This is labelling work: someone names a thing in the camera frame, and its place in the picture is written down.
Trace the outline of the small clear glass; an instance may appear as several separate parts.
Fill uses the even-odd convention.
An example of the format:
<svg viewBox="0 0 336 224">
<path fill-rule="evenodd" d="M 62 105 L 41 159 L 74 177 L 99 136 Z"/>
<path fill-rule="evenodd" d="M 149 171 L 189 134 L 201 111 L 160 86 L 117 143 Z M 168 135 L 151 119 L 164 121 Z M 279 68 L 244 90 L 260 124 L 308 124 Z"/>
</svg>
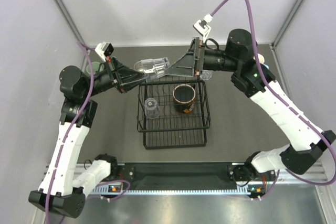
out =
<svg viewBox="0 0 336 224">
<path fill-rule="evenodd" d="M 145 73 L 146 82 L 151 82 L 165 76 L 166 69 L 170 66 L 169 59 L 155 58 L 141 61 L 141 70 Z"/>
<path fill-rule="evenodd" d="M 144 102 L 144 112 L 148 119 L 156 119 L 160 116 L 159 103 L 155 98 L 147 98 Z"/>
</svg>

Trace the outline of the red and black skull mug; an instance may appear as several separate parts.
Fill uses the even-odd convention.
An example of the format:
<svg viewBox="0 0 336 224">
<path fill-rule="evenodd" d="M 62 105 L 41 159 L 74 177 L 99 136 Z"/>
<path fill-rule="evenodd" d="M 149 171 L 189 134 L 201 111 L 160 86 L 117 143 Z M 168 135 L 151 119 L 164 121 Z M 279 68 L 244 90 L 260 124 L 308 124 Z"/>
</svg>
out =
<svg viewBox="0 0 336 224">
<path fill-rule="evenodd" d="M 175 110 L 180 114 L 193 112 L 196 101 L 196 90 L 194 84 L 180 84 L 173 90 Z"/>
</svg>

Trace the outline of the light blue ceramic mug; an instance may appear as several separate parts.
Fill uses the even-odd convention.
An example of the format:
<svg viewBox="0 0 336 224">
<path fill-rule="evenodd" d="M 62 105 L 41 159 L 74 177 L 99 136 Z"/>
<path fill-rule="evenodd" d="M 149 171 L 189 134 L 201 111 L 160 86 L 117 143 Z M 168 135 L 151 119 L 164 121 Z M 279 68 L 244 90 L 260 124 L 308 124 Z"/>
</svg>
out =
<svg viewBox="0 0 336 224">
<path fill-rule="evenodd" d="M 265 57 L 261 54 L 258 54 L 259 63 L 269 69 L 269 66 L 265 64 Z"/>
</svg>

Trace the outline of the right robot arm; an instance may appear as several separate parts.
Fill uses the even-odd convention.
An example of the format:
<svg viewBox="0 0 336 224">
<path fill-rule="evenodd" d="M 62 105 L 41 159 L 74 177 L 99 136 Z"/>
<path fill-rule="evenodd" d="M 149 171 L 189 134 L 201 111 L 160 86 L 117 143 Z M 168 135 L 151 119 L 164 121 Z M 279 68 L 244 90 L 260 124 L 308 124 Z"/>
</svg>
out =
<svg viewBox="0 0 336 224">
<path fill-rule="evenodd" d="M 198 77 L 204 70 L 232 72 L 234 86 L 260 106 L 289 140 L 284 147 L 253 153 L 245 162 L 249 179 L 258 180 L 265 172 L 279 169 L 301 179 L 335 141 L 332 130 L 322 130 L 310 122 L 284 93 L 275 75 L 265 65 L 257 64 L 250 32 L 232 30 L 224 50 L 193 38 L 185 55 L 165 74 Z"/>
</svg>

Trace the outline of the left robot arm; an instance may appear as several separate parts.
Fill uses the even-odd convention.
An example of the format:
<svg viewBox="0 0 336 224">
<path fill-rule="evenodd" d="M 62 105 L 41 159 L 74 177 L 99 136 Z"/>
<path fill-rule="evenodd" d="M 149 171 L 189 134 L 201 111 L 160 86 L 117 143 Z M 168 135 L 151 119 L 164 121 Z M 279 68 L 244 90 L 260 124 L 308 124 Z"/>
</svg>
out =
<svg viewBox="0 0 336 224">
<path fill-rule="evenodd" d="M 116 88 L 126 93 L 143 83 L 147 74 L 131 69 L 115 57 L 103 63 L 103 70 L 88 77 L 76 66 L 65 67 L 60 75 L 60 91 L 65 100 L 61 108 L 58 137 L 48 171 L 28 201 L 44 211 L 77 218 L 90 192 L 104 180 L 117 178 L 117 159 L 99 154 L 78 177 L 75 169 L 83 142 L 88 135 L 98 107 L 92 96 Z"/>
</svg>

